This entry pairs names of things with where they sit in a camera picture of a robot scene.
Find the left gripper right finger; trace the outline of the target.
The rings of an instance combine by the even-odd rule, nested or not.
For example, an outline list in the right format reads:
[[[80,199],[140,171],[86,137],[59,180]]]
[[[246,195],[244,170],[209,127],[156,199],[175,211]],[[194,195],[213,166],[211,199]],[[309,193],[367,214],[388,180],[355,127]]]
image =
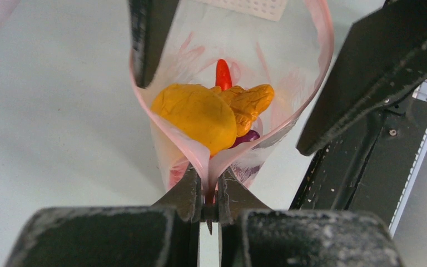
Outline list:
[[[227,169],[218,179],[221,266],[403,266],[369,212],[272,210]]]

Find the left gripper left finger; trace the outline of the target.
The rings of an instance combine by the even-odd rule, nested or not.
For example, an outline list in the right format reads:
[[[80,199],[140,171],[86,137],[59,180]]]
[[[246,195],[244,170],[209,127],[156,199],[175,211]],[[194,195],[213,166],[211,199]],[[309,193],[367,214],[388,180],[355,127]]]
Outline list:
[[[201,181],[188,165],[151,206],[49,207],[21,230],[7,266],[198,266]]]

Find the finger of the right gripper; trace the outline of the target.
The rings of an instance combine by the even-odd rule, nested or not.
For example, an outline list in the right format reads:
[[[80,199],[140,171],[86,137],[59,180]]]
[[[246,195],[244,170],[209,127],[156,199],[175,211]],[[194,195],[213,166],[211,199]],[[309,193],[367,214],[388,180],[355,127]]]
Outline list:
[[[389,1],[355,22],[296,145],[309,156],[427,79],[427,1]]]
[[[128,0],[131,27],[131,67],[136,85],[153,81],[179,0]]]

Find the red chili pepper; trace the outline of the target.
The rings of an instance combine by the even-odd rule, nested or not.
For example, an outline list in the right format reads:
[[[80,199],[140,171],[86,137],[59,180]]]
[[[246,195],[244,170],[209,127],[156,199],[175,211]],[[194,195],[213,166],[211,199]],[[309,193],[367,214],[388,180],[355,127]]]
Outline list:
[[[230,69],[224,59],[219,59],[216,64],[215,86],[219,86],[221,91],[226,91],[232,87]]]

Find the clear zip top bag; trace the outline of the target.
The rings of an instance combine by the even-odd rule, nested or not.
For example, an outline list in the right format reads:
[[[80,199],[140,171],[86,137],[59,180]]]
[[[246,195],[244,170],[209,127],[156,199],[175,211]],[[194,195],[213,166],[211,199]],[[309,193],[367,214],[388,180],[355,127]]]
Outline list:
[[[327,1],[129,1],[130,71],[163,185],[189,166],[212,201],[231,169],[249,186],[330,66]]]

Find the purple onion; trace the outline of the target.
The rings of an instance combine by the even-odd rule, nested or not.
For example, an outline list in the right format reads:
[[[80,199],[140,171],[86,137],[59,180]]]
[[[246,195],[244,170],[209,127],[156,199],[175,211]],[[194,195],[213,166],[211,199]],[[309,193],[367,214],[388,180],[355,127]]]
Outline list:
[[[234,147],[236,147],[239,144],[242,144],[244,142],[255,141],[259,138],[260,138],[260,134],[257,131],[249,130],[245,135],[243,135],[241,137],[237,137],[235,142],[233,143],[233,145],[230,148],[234,148]]]

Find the yellow mango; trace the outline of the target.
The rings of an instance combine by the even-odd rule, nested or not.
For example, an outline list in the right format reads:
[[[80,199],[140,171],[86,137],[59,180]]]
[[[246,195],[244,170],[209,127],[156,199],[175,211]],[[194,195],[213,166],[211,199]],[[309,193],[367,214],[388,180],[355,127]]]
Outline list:
[[[151,111],[207,147],[212,156],[230,148],[236,141],[233,110],[205,86],[169,85],[155,97]]]

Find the orange fried snack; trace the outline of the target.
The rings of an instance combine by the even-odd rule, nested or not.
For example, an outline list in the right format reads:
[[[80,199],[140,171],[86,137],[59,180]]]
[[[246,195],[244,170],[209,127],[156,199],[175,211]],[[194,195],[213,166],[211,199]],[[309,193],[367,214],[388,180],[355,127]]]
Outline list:
[[[241,86],[233,86],[221,91],[219,86],[211,90],[218,94],[233,110],[236,120],[237,137],[245,135],[271,104],[274,99],[274,88],[269,84],[258,85],[248,90]]]

